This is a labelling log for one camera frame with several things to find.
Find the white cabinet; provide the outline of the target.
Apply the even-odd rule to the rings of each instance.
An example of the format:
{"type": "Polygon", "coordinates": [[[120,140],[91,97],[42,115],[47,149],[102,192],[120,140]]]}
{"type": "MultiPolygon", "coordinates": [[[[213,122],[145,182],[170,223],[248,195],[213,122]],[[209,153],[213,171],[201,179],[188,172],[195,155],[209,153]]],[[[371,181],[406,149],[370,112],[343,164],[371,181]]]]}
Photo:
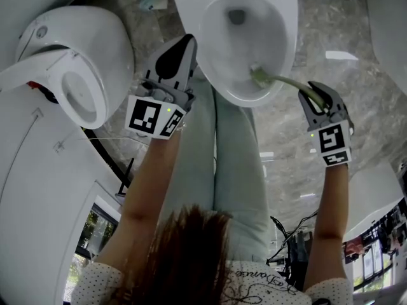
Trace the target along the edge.
{"type": "Polygon", "coordinates": [[[389,162],[357,172],[349,182],[349,211],[344,241],[368,230],[403,198],[400,183],[389,162]]]}

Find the dark framed window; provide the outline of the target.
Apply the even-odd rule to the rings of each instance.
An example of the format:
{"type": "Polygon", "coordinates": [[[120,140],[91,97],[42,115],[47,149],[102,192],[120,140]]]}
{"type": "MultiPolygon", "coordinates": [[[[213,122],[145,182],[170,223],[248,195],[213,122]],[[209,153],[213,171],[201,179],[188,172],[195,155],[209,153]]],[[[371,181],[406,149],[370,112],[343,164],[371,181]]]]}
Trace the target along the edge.
{"type": "Polygon", "coordinates": [[[115,232],[118,221],[93,204],[81,231],[67,275],[63,305],[71,305],[72,292],[83,269],[96,257],[115,232]]]}

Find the person's white dotted shirt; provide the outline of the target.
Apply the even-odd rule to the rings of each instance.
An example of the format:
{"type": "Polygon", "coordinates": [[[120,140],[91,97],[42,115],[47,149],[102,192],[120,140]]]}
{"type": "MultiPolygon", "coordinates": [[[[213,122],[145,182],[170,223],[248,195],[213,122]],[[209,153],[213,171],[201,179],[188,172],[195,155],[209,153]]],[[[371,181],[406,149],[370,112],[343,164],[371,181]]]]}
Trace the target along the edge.
{"type": "MultiPolygon", "coordinates": [[[[260,262],[229,261],[220,305],[354,305],[346,278],[322,281],[301,292],[260,262]]],[[[106,264],[89,264],[71,292],[71,305],[118,305],[124,274],[106,264]]]]}

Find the white angular toilet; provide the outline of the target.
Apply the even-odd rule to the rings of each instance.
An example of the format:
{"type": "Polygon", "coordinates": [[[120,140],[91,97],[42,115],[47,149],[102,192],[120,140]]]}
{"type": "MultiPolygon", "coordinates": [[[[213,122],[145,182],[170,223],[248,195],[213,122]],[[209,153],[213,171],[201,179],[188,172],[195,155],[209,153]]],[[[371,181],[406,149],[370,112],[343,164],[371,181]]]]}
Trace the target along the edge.
{"type": "Polygon", "coordinates": [[[407,0],[366,0],[376,59],[400,85],[407,81],[407,0]]]}

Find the green toilet brush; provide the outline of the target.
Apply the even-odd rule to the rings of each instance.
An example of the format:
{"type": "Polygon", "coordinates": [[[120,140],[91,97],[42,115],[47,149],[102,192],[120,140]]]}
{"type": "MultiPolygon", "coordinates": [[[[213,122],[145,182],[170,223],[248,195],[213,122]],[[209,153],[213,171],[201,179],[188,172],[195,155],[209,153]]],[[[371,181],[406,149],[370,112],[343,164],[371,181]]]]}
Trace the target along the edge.
{"type": "Polygon", "coordinates": [[[318,95],[313,89],[311,89],[311,87],[293,79],[286,78],[284,76],[271,76],[258,64],[252,64],[249,71],[251,79],[260,88],[270,88],[275,81],[283,82],[297,88],[300,92],[304,93],[310,100],[312,100],[319,107],[320,110],[324,111],[325,113],[328,112],[327,103],[322,99],[320,95],[318,95]]]}

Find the person's left forearm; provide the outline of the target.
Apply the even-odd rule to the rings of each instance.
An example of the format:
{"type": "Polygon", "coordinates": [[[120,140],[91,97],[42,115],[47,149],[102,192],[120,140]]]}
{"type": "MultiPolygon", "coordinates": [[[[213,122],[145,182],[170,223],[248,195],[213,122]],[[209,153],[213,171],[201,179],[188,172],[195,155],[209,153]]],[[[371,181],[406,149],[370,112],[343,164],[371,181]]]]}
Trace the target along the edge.
{"type": "Polygon", "coordinates": [[[167,193],[179,150],[181,132],[153,139],[125,196],[120,222],[155,225],[167,193]]]}

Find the white egg-shaped toilet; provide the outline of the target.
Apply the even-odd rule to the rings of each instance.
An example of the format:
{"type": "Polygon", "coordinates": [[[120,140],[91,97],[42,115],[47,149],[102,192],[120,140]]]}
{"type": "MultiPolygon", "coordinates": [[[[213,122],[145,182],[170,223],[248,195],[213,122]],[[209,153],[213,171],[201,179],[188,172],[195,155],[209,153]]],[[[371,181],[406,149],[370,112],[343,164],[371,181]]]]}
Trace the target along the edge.
{"type": "Polygon", "coordinates": [[[0,96],[37,83],[73,122],[93,130],[128,95],[134,67],[130,38],[117,15],[95,6],[64,6],[23,31],[14,63],[0,72],[0,96]]]}

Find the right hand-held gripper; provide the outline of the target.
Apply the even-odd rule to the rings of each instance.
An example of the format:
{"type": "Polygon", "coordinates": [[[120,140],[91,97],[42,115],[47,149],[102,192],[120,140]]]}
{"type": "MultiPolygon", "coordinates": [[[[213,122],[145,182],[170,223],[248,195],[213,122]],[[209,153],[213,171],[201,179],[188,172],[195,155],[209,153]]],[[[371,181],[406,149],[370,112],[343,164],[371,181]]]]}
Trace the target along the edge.
{"type": "Polygon", "coordinates": [[[319,106],[303,91],[298,98],[308,121],[308,133],[314,149],[325,166],[337,166],[352,160],[350,138],[354,132],[347,106],[339,93],[317,81],[309,86],[321,99],[319,106]]]}

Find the person's pale green trousers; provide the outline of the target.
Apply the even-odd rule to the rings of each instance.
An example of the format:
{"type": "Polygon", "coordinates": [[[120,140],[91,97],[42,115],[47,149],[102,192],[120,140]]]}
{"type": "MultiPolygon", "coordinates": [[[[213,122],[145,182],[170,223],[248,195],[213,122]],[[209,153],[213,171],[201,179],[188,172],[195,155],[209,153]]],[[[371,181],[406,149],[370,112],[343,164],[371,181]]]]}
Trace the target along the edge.
{"type": "Polygon", "coordinates": [[[270,216],[252,110],[230,103],[204,78],[190,86],[196,99],[179,132],[161,218],[191,205],[226,212],[229,258],[265,262],[270,216]]]}

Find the person's right forearm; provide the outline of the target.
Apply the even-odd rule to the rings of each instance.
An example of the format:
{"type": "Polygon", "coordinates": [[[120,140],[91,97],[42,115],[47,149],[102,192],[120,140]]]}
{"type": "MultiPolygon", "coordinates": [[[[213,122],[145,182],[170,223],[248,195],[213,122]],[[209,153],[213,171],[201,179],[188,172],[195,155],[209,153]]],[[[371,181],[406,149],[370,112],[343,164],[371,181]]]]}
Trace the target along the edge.
{"type": "Polygon", "coordinates": [[[348,221],[348,165],[326,168],[314,235],[342,241],[348,221]]]}

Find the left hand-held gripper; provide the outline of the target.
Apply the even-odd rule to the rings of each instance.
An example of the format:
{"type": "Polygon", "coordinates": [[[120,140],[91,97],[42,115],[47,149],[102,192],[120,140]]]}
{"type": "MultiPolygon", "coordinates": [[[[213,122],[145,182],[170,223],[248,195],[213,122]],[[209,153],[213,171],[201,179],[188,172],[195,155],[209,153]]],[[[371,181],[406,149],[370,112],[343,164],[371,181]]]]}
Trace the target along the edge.
{"type": "Polygon", "coordinates": [[[125,129],[153,139],[171,138],[195,99],[187,85],[196,55],[193,35],[176,37],[150,55],[146,80],[128,97],[125,129]]]}

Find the white toilet with raised seat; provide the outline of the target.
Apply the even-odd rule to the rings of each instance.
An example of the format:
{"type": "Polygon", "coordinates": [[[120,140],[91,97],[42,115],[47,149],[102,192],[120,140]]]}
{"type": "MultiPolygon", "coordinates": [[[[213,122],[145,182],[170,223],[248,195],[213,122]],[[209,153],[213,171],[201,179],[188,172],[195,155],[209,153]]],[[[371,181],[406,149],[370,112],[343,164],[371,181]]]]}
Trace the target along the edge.
{"type": "Polygon", "coordinates": [[[257,66],[269,75],[291,72],[298,33],[298,0],[175,0],[183,27],[198,42],[197,62],[210,84],[242,107],[269,103],[283,84],[259,87],[257,66]]]}

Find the cluttered shelf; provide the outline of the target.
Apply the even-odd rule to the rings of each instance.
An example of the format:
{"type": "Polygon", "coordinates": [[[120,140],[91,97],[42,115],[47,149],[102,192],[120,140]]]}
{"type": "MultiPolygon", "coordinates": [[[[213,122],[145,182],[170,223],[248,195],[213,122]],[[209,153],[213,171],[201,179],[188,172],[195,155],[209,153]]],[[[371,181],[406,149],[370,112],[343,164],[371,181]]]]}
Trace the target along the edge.
{"type": "Polygon", "coordinates": [[[391,287],[407,278],[407,200],[343,243],[345,271],[354,293],[391,287]]]}

